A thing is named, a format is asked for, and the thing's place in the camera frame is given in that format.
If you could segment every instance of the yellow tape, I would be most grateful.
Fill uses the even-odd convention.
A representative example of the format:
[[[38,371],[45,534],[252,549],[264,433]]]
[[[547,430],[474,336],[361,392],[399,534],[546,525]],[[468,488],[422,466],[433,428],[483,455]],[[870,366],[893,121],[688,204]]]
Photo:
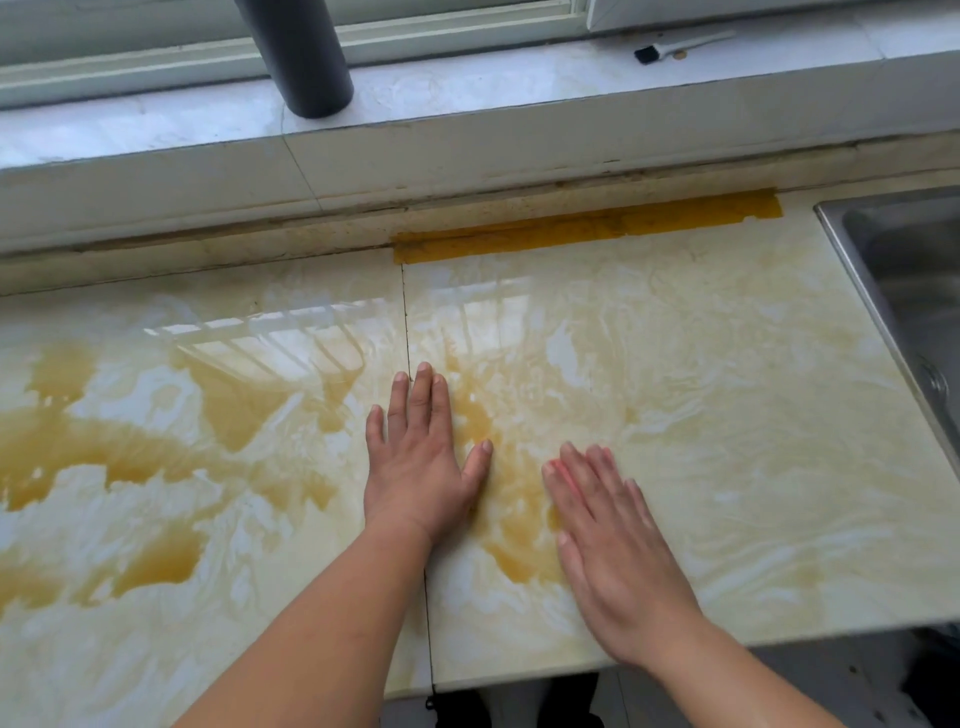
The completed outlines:
[[[734,192],[670,203],[553,215],[477,228],[435,232],[399,232],[392,238],[394,263],[428,263],[465,255],[509,253],[554,245],[610,240],[732,225],[748,217],[783,217],[774,189]]]

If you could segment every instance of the black pipe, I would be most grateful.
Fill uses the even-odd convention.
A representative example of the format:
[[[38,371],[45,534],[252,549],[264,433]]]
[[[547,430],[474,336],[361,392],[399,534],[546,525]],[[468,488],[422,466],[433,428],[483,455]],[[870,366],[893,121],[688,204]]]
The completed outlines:
[[[318,119],[350,103],[353,81],[324,0],[235,2],[290,111]]]

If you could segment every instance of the window sill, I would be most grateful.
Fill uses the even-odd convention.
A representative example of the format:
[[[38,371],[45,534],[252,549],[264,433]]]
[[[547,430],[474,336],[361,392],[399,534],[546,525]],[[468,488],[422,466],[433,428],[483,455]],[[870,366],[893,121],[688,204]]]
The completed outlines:
[[[269,81],[0,111],[0,253],[960,128],[955,3],[715,26],[355,69],[321,121]]]

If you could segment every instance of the right hand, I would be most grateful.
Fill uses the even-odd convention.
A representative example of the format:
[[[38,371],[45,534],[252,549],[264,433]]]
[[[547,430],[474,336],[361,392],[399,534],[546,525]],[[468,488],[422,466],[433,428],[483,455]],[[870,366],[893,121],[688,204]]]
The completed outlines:
[[[643,493],[596,445],[584,456],[564,444],[542,475],[564,524],[560,562],[587,627],[616,661],[657,675],[706,618]]]

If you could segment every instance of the kitchen countertop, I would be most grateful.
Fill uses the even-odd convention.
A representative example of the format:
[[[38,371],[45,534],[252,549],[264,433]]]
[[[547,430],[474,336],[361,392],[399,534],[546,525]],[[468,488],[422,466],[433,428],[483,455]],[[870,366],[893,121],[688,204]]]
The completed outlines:
[[[812,209],[904,184],[402,269],[374,251],[0,300],[0,710],[184,710],[359,532],[364,417],[408,356],[450,374],[459,446],[497,452],[388,696],[429,692],[431,656],[442,691],[607,663],[540,486],[565,439],[614,449],[745,643],[960,615],[960,484]]]
[[[401,285],[375,251],[0,299],[4,726],[171,724],[347,547]],[[430,690],[420,594],[390,697]]]
[[[851,193],[407,268],[411,361],[452,373],[462,444],[498,447],[475,523],[427,574],[438,689],[609,662],[540,486],[567,439],[613,448],[744,643],[960,615],[960,484],[813,212]]]

